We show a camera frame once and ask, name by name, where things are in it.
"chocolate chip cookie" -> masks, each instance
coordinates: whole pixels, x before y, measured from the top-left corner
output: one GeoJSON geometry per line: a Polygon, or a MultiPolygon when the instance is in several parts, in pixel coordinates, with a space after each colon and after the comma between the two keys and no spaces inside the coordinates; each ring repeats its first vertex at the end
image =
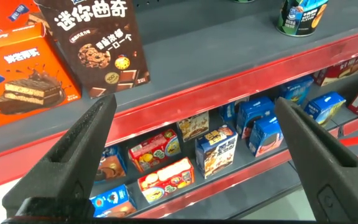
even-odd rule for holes
{"type": "Polygon", "coordinates": [[[92,44],[85,44],[78,51],[78,58],[88,68],[106,68],[111,60],[110,52],[99,52],[92,44]]]}

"brown cookie box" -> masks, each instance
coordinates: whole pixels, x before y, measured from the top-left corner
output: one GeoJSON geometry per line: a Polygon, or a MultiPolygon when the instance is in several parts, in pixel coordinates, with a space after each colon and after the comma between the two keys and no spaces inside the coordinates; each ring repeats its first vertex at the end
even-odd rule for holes
{"type": "Polygon", "coordinates": [[[132,1],[35,0],[35,3],[90,97],[150,81],[132,1]]]}

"blue snack box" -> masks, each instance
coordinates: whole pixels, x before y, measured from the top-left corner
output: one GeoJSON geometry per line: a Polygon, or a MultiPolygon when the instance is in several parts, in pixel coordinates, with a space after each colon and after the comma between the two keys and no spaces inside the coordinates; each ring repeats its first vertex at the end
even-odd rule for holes
{"type": "Polygon", "coordinates": [[[249,138],[249,149],[255,157],[281,145],[283,133],[274,114],[255,121],[249,138]]]}
{"type": "Polygon", "coordinates": [[[266,96],[240,103],[240,110],[237,116],[237,132],[241,138],[248,138],[254,127],[254,121],[272,114],[273,109],[273,102],[266,96]]]}
{"type": "Polygon", "coordinates": [[[233,163],[237,133],[223,125],[196,139],[196,162],[204,178],[233,163]]]}
{"type": "Polygon", "coordinates": [[[98,196],[90,198],[94,206],[93,216],[122,218],[136,212],[134,200],[128,194],[127,187],[122,184],[98,196]]]}
{"type": "Polygon", "coordinates": [[[341,95],[332,91],[309,101],[305,112],[324,126],[345,102],[346,100],[341,95]]]}
{"type": "Polygon", "coordinates": [[[105,147],[100,158],[98,171],[94,181],[101,182],[108,179],[115,179],[118,177],[125,177],[127,167],[124,160],[119,153],[118,146],[105,147]]]}
{"type": "Polygon", "coordinates": [[[280,96],[301,105],[312,83],[313,78],[310,75],[284,83],[280,87],[280,96]]]}

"cylindrical can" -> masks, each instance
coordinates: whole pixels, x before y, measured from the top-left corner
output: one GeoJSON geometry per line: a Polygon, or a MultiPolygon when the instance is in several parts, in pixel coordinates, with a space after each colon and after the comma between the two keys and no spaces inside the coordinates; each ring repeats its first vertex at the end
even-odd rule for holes
{"type": "Polygon", "coordinates": [[[237,3],[248,3],[248,2],[253,2],[255,0],[233,0],[233,1],[237,3]]]}
{"type": "Polygon", "coordinates": [[[328,0],[284,0],[277,29],[286,35],[311,35],[327,7],[328,0]]]}

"orange snack box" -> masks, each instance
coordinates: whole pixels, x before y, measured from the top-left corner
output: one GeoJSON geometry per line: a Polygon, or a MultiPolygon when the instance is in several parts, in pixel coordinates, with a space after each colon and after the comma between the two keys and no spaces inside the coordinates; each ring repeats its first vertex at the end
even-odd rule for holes
{"type": "Polygon", "coordinates": [[[34,21],[44,22],[38,6],[33,0],[0,0],[0,32],[11,30],[34,21]]]}
{"type": "Polygon", "coordinates": [[[0,33],[0,126],[80,98],[42,24],[0,33]]]}
{"type": "Polygon", "coordinates": [[[177,189],[194,183],[194,168],[189,158],[184,158],[137,180],[140,191],[152,203],[177,189]]]}

